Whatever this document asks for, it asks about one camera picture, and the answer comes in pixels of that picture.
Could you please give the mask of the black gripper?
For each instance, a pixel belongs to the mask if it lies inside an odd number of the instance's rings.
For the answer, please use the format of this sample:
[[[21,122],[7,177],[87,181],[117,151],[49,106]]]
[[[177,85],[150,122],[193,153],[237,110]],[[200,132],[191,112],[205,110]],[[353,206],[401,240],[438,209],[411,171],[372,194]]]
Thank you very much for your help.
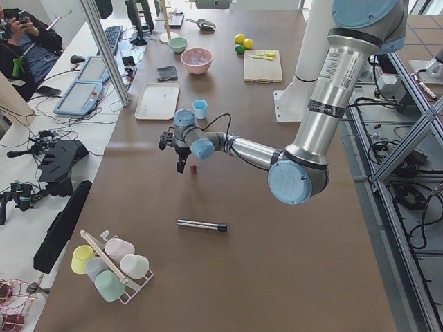
[[[187,161],[190,155],[190,148],[185,146],[176,136],[174,135],[174,128],[169,127],[167,131],[164,131],[159,140],[159,149],[163,151],[166,147],[173,147],[178,155],[177,161],[177,172],[183,173],[185,167],[185,161]]]

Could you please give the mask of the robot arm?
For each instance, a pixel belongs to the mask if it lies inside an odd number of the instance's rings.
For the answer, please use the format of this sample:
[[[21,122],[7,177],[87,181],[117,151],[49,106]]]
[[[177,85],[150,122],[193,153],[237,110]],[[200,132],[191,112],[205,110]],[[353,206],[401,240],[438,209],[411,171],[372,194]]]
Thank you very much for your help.
[[[266,171],[272,194],[285,204],[304,203],[326,188],[326,153],[363,65],[371,55],[403,47],[408,2],[331,1],[327,9],[328,25],[320,40],[329,47],[294,141],[276,149],[229,131],[206,132],[191,110],[180,109],[173,130],[163,132],[159,140],[160,149],[175,149],[178,172],[184,171],[190,154],[203,160],[222,151]]]

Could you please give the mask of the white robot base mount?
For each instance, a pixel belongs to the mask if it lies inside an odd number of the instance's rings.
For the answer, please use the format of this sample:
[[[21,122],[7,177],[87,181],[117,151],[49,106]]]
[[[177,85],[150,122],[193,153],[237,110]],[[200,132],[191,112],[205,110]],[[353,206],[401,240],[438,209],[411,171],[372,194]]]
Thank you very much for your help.
[[[302,120],[329,50],[327,34],[333,27],[332,1],[313,1],[293,81],[286,89],[273,92],[278,122]]]

